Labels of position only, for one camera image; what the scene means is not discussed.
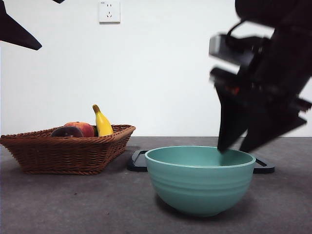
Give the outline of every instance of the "black tray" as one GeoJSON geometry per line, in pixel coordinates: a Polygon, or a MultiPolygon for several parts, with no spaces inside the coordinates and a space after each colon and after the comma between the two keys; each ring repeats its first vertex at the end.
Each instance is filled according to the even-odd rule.
{"type": "MultiPolygon", "coordinates": [[[[147,167],[145,163],[145,157],[144,154],[148,150],[137,150],[132,155],[132,157],[128,161],[127,169],[129,171],[134,172],[146,172],[147,167]]],[[[268,161],[257,157],[256,158],[256,164],[253,169],[254,174],[266,174],[266,173],[272,173],[275,171],[275,165],[269,163],[268,161]]]]}

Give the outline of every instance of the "woven basket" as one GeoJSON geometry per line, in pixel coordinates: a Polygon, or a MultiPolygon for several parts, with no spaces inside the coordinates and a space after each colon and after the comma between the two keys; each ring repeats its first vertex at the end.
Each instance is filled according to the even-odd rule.
{"type": "Polygon", "coordinates": [[[56,128],[1,136],[0,144],[28,174],[95,175],[125,151],[136,129],[112,125],[114,133],[109,136],[50,137],[56,128]]]}

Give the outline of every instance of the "bowl rim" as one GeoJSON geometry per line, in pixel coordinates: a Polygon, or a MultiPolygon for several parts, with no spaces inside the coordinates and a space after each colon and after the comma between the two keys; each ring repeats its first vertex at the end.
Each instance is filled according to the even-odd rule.
{"type": "Polygon", "coordinates": [[[155,149],[151,149],[149,151],[147,151],[144,155],[145,158],[147,160],[153,161],[153,162],[157,162],[160,164],[165,164],[165,165],[171,165],[171,166],[177,166],[177,167],[185,167],[185,168],[237,168],[237,167],[244,167],[244,166],[248,166],[251,164],[254,164],[256,161],[256,158],[254,156],[252,156],[249,153],[240,151],[240,150],[234,150],[234,149],[227,149],[227,151],[237,151],[237,152],[241,152],[243,154],[246,154],[248,156],[250,156],[252,158],[251,161],[243,163],[243,164],[237,164],[237,165],[229,165],[229,166],[188,166],[188,165],[182,165],[182,164],[175,164],[175,163],[169,163],[169,162],[162,162],[162,161],[158,161],[155,160],[153,158],[150,158],[148,156],[148,153],[152,152],[152,151],[156,151],[156,150],[161,150],[161,149],[166,149],[166,148],[182,148],[182,147],[197,147],[197,148],[214,148],[217,149],[217,147],[215,146],[202,146],[202,145],[175,145],[175,146],[165,146],[165,147],[159,147],[159,148],[155,148],[155,149]]]}

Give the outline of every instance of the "teal bowl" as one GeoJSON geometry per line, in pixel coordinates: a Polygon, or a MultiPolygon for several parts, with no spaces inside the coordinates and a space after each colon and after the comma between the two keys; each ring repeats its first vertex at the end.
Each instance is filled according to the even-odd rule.
{"type": "Polygon", "coordinates": [[[246,193],[255,157],[216,147],[170,146],[145,153],[147,170],[159,197],[194,216],[213,216],[235,205],[246,193]]]}

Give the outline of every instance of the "table surface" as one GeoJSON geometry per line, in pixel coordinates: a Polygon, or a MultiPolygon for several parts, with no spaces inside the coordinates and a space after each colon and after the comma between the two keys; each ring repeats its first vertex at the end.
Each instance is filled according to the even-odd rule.
{"type": "Polygon", "coordinates": [[[216,144],[216,137],[131,137],[98,175],[27,175],[2,147],[1,233],[312,233],[312,137],[282,137],[252,152],[275,172],[254,174],[244,197],[213,217],[179,213],[156,195],[147,172],[126,169],[136,150],[216,144]]]}

